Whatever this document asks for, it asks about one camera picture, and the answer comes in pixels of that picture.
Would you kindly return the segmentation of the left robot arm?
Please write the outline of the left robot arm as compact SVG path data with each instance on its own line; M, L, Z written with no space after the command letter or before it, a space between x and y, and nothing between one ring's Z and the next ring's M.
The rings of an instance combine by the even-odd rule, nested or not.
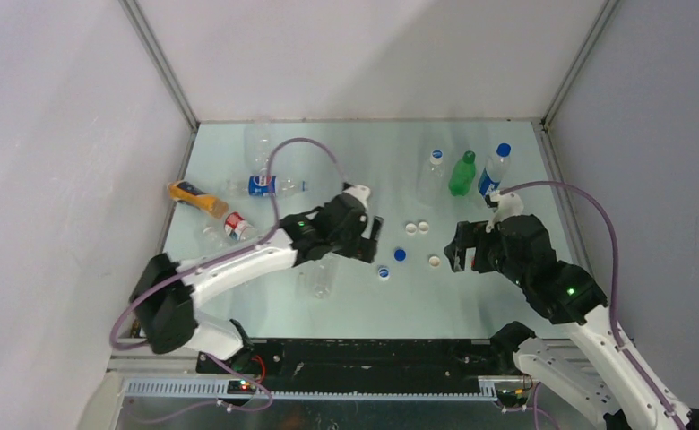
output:
M370 195L365 185L347 185L325 205L291 214L257 242L219 256L186 262L152 257L129 298L145 345L156 355L194 349L218 358L231 373L244 372L253 361L246 331L234 319L203 315L202 306L265 274L327 255L373 262L384 221L369 217Z

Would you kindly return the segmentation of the clear ribbed plastic bottle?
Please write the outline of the clear ribbed plastic bottle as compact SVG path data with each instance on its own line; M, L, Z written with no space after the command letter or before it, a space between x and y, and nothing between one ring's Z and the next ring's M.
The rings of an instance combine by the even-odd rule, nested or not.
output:
M429 160L431 152L419 171L416 183L417 200L426 206L435 205L436 201L440 197L440 194L442 193L444 182L444 153L442 163L439 165L434 165Z

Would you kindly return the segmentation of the clear crushed plastic bottle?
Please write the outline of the clear crushed plastic bottle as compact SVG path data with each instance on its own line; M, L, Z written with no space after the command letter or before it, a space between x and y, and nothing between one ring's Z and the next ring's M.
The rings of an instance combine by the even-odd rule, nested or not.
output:
M479 177L477 190L482 198L497 190L501 185L508 168L510 167L510 155L506 158L498 157L496 150L488 155L485 167Z

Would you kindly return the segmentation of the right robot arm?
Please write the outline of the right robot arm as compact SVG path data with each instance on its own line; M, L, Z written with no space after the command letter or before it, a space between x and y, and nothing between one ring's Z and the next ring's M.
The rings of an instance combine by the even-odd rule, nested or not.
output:
M452 271L496 272L516 285L531 309L562 329L595 377L549 350L531 329L511 322L492 337L492 366L546 385L598 429L699 429L699 408L681 401L622 330L609 320L608 298L582 267L557 258L534 215L494 225L461 221L444 248Z

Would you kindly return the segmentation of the small clear plastic bottle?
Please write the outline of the small clear plastic bottle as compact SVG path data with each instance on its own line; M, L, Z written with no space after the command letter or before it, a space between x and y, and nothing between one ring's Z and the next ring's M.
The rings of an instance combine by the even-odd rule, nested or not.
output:
M327 298L332 292L338 265L339 258L333 254L303 264L299 273L301 291L314 298Z

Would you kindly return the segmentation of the green plastic bottle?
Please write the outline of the green plastic bottle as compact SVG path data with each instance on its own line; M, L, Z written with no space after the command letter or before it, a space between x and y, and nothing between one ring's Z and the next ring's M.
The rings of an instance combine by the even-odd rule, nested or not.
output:
M462 157L455 163L448 182L448 190L452 196L466 196L471 189L476 176L476 166L462 162Z

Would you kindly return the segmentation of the green bottle cap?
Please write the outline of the green bottle cap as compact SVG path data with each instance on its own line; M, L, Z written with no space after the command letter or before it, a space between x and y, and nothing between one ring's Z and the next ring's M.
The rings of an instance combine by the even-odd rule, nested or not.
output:
M465 151L462 155L462 162L466 164L474 164L476 159L476 154L472 150Z

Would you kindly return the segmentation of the white blue labelled bottle cap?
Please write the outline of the white blue labelled bottle cap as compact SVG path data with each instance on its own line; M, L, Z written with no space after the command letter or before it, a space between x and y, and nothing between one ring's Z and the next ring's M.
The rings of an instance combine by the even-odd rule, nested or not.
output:
M391 273L390 273L388 267L386 267L386 266L379 266L379 267L377 268L377 277L378 277L381 281L386 281L386 280L388 280L388 279L390 278L390 275L391 275Z

